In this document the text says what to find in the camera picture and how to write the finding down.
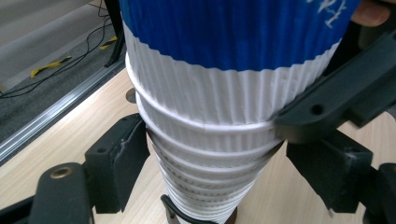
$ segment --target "screw hole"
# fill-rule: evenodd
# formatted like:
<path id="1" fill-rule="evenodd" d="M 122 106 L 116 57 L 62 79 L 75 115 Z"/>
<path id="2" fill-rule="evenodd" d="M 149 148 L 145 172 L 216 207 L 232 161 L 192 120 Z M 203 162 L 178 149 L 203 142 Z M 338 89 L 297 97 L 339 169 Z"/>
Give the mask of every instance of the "screw hole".
<path id="1" fill-rule="evenodd" d="M 50 177 L 52 179 L 59 179 L 59 178 L 65 177 L 67 175 L 70 175 L 71 173 L 73 173 L 73 169 L 68 166 L 65 166 L 65 167 L 62 167 L 62 168 L 52 171 L 52 173 L 50 173 Z"/>
<path id="2" fill-rule="evenodd" d="M 361 152 L 358 148 L 356 148 L 356 147 L 345 147 L 344 148 L 344 151 L 347 151 L 347 152 Z"/>
<path id="3" fill-rule="evenodd" d="M 311 107 L 311 113 L 313 115 L 321 115 L 321 114 L 323 114 L 323 111 L 324 111 L 324 109 L 323 109 L 322 105 L 313 105 Z"/>
<path id="4" fill-rule="evenodd" d="M 125 94 L 125 97 L 129 103 L 136 104 L 136 90 L 134 88 L 128 90 Z"/>
<path id="5" fill-rule="evenodd" d="M 103 148 L 103 147 L 101 147 L 101 148 L 98 149 L 98 152 L 99 152 L 99 153 L 104 153 L 104 152 L 106 152 L 106 149 Z"/>

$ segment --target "white paper cup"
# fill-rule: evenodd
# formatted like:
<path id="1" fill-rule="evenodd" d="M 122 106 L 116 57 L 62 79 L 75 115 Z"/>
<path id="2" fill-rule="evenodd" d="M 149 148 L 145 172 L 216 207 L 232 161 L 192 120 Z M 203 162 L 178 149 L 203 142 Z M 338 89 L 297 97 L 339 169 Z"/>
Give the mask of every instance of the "white paper cup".
<path id="1" fill-rule="evenodd" d="M 169 136 L 180 144 L 205 151 L 238 152 L 263 146 L 268 146 L 270 149 L 270 146 L 274 147 L 281 142 L 276 137 L 276 130 L 271 121 L 246 125 L 203 124 L 166 110 L 149 99 L 139 87 L 135 86 L 135 88 L 138 92 L 136 102 L 139 112 L 149 126 L 154 124 L 157 132 L 163 133 L 162 136 Z"/>
<path id="2" fill-rule="evenodd" d="M 359 2 L 120 0 L 128 74 L 177 208 L 227 220 L 280 141 L 270 120 L 320 76 Z"/>

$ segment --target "cup rim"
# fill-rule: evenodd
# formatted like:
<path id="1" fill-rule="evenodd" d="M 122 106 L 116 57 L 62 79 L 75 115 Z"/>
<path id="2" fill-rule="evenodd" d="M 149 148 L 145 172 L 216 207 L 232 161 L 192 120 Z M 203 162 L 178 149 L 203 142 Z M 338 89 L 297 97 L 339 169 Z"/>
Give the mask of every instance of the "cup rim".
<path id="1" fill-rule="evenodd" d="M 166 168 L 166 169 L 173 169 L 173 170 L 175 170 L 175 166 L 172 165 L 172 164 L 164 164 L 163 161 L 159 161 L 159 164 L 160 164 L 161 169 L 164 170 L 164 171 L 165 171 L 165 168 Z M 175 175 L 175 174 L 173 174 L 172 171 L 171 171 L 170 173 L 169 173 L 169 172 L 166 172 L 166 174 L 172 176 L 173 178 L 178 178 L 178 179 L 180 179 L 180 177 L 177 177 L 177 175 L 179 175 L 179 176 L 181 176 L 181 177 L 183 177 L 183 178 L 186 178 L 186 179 L 189 179 L 189 180 L 193 181 L 194 183 L 199 183 L 200 185 L 211 185 L 212 187 L 215 186 L 216 188 L 213 189 L 213 190 L 221 190 L 222 192 L 223 192 L 224 190 L 226 190 L 226 189 L 228 190 L 227 192 L 234 191 L 235 189 L 239 188 L 240 185 L 242 185 L 243 182 L 245 182 L 245 181 L 251 179 L 251 178 L 254 176 L 254 175 L 252 175 L 252 176 L 241 175 L 241 176 L 238 176 L 238 177 L 233 178 L 233 179 L 220 179 L 220 180 L 216 180 L 217 182 L 215 183 L 215 181 L 212 180 L 212 179 L 205 179 L 205 178 L 197 177 L 197 176 L 194 176 L 194 175 L 191 175 L 191 174 L 187 174 L 187 173 L 183 173 L 183 174 L 178 173 L 177 175 Z M 197 191 L 205 191 L 205 188 L 204 188 L 204 187 L 197 186 L 197 185 L 194 185 L 194 186 L 191 185 L 191 188 L 192 188 L 192 189 L 196 189 Z"/>
<path id="2" fill-rule="evenodd" d="M 174 147 L 176 150 L 182 150 L 185 153 L 204 159 L 216 159 L 216 160 L 245 159 L 245 158 L 253 157 L 255 155 L 262 154 L 264 150 L 271 149 L 281 142 L 281 140 L 271 141 L 265 144 L 264 146 L 255 147 L 249 150 L 231 151 L 231 152 L 227 151 L 227 157 L 224 157 L 224 152 L 204 150 L 178 142 L 176 139 L 164 133 L 150 118 L 148 118 L 146 111 L 142 107 L 140 108 L 140 115 L 142 116 L 142 118 L 145 119 L 145 122 L 148 125 L 148 135 L 150 136 L 153 142 L 158 141 L 157 139 L 155 139 L 157 138 L 155 135 L 158 135 L 167 144 L 169 144 L 171 147 Z"/>
<path id="3" fill-rule="evenodd" d="M 269 161 L 269 159 L 256 160 L 253 162 L 249 162 L 247 164 L 240 164 L 235 167 L 207 167 L 207 166 L 192 164 L 190 162 L 184 161 L 181 158 L 173 155 L 172 153 L 169 153 L 167 150 L 163 150 L 163 146 L 156 145 L 156 147 L 158 147 L 158 149 L 160 149 L 161 152 L 163 152 L 172 161 L 175 161 L 183 165 L 185 169 L 189 169 L 192 172 L 199 172 L 199 173 L 201 172 L 207 175 L 239 175 L 246 171 L 257 169 L 258 167 L 265 165 Z"/>
<path id="4" fill-rule="evenodd" d="M 195 130 L 196 132 L 200 132 L 200 133 L 221 133 L 221 134 L 241 133 L 242 131 L 244 133 L 247 132 L 255 133 L 255 132 L 260 132 L 275 128 L 273 119 L 265 122 L 250 123 L 250 124 L 220 125 L 220 124 L 202 123 L 199 121 L 193 121 L 191 119 L 182 117 L 179 114 L 166 109 L 163 105 L 160 105 L 158 102 L 153 100 L 152 97 L 144 90 L 144 88 L 140 85 L 139 81 L 136 79 L 136 75 L 134 74 L 131 65 L 128 63 L 129 62 L 128 53 L 126 54 L 125 61 L 126 61 L 128 76 L 131 79 L 134 88 L 136 89 L 136 101 L 138 101 L 137 98 L 140 98 L 141 96 L 157 112 L 161 113 L 162 115 L 166 116 L 167 118 L 171 119 L 173 122 L 183 127 Z"/>
<path id="5" fill-rule="evenodd" d="M 165 175 L 164 175 L 164 179 L 165 179 L 165 181 L 168 182 L 173 188 L 174 188 L 176 185 L 179 185 L 179 183 L 177 183 L 177 182 L 172 178 L 172 176 L 170 176 L 169 174 L 165 174 Z M 216 200 L 218 200 L 218 201 L 221 201 L 221 200 L 223 200 L 224 198 L 225 198 L 225 200 L 227 200 L 227 197 L 235 197 L 235 196 L 237 196 L 238 194 L 240 194 L 240 193 L 242 193 L 243 191 L 245 191 L 246 188 L 252 186 L 252 185 L 255 183 L 255 180 L 256 180 L 256 179 L 252 179 L 251 181 L 248 181 L 246 184 L 244 184 L 243 186 L 241 186 L 241 187 L 238 188 L 238 189 L 234 189 L 234 190 L 232 190 L 232 191 L 225 191 L 225 195 L 208 196 L 208 195 L 201 195 L 201 194 L 200 194 L 200 197 L 202 197 L 202 198 L 205 199 L 205 200 L 216 199 Z M 194 189 L 194 187 L 195 187 L 195 186 L 193 186 L 193 185 L 186 186 L 186 184 L 180 184 L 180 185 L 183 185 L 183 187 L 185 187 L 185 188 L 191 188 L 191 189 Z M 183 191 L 183 193 L 185 193 L 186 195 L 190 195 L 190 196 L 195 195 L 194 192 L 190 192 L 190 191 L 187 191 L 187 190 L 185 190 L 185 189 L 178 189 L 178 190 L 179 190 L 179 191 Z M 211 189 L 204 189 L 204 190 L 198 190 L 198 189 L 196 189 L 196 191 L 200 191 L 200 192 L 204 192 L 204 193 L 210 193 L 210 192 L 209 192 L 210 190 L 211 190 Z"/>

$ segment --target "brass screw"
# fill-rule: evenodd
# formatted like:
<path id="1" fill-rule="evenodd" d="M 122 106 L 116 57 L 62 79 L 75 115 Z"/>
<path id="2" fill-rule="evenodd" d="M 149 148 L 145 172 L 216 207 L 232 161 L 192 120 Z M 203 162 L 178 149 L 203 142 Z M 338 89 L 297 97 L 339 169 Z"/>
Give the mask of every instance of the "brass screw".
<path id="1" fill-rule="evenodd" d="M 50 173 L 50 177 L 52 179 L 60 179 L 70 175 L 71 173 L 73 173 L 73 169 L 71 167 L 65 166 L 52 171 L 52 173 Z"/>

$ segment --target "metal rod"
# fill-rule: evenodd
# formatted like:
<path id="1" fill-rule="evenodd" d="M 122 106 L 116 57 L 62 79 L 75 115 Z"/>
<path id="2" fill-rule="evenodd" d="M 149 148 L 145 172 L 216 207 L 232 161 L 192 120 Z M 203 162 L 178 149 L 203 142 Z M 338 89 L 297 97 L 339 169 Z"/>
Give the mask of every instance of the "metal rod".
<path id="1" fill-rule="evenodd" d="M 31 139 L 36 133 L 43 130 L 51 121 L 55 120 L 67 108 L 73 105 L 78 99 L 84 96 L 88 91 L 97 86 L 107 75 L 124 65 L 124 60 L 118 60 L 108 68 L 103 67 L 95 74 L 87 78 L 63 98 L 53 104 L 50 108 L 38 115 L 31 122 L 12 134 L 8 139 L 0 144 L 0 164 L 7 159 L 20 146 Z"/>

